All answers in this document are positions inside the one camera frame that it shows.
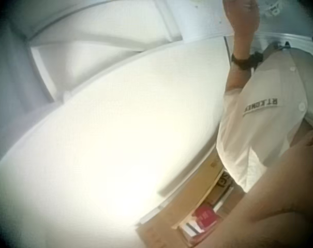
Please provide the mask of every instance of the shirt button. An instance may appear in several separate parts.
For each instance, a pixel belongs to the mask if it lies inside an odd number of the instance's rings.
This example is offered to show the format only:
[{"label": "shirt button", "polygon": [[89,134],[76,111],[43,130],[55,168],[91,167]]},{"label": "shirt button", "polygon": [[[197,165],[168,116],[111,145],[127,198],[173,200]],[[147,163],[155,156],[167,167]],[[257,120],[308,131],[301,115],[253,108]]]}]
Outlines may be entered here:
[{"label": "shirt button", "polygon": [[306,104],[305,103],[300,103],[299,104],[299,110],[301,111],[301,112],[304,112],[304,111],[306,111]]}]

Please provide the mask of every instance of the white shirt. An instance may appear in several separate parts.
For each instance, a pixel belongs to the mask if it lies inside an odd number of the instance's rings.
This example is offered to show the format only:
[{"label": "white shirt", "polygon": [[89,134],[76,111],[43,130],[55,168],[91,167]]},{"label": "white shirt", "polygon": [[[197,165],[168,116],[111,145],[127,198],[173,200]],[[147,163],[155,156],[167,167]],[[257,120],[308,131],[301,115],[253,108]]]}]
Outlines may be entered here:
[{"label": "white shirt", "polygon": [[225,93],[216,147],[244,191],[289,148],[306,111],[305,89],[289,50],[270,56],[242,90]]}]

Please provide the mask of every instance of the wrist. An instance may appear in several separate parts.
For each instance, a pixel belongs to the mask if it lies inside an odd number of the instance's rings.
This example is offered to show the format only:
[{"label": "wrist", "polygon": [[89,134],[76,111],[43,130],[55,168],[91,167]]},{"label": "wrist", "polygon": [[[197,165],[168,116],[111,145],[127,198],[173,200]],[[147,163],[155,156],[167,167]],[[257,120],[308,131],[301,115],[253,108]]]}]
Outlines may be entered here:
[{"label": "wrist", "polygon": [[253,35],[239,36],[234,35],[233,55],[237,59],[248,59],[250,57],[250,47],[253,41]]}]

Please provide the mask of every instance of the hand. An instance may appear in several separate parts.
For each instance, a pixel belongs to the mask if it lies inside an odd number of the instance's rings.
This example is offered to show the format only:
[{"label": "hand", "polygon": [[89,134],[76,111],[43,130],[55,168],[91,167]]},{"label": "hand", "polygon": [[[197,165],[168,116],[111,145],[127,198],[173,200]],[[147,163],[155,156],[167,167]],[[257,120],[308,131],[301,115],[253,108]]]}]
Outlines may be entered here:
[{"label": "hand", "polygon": [[223,0],[223,6],[235,36],[253,38],[260,24],[256,0]]}]

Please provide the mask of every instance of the person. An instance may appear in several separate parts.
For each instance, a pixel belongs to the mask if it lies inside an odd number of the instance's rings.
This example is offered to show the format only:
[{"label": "person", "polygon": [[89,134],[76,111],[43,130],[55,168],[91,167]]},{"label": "person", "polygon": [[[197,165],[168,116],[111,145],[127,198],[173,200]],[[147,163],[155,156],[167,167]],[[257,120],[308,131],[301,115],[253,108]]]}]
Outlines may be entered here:
[{"label": "person", "polygon": [[313,56],[270,49],[251,74],[250,47],[260,23],[256,0],[223,0],[234,30],[232,65],[216,148],[248,192],[266,170],[313,129]]},{"label": "person", "polygon": [[197,248],[313,248],[313,131],[288,149]]}]

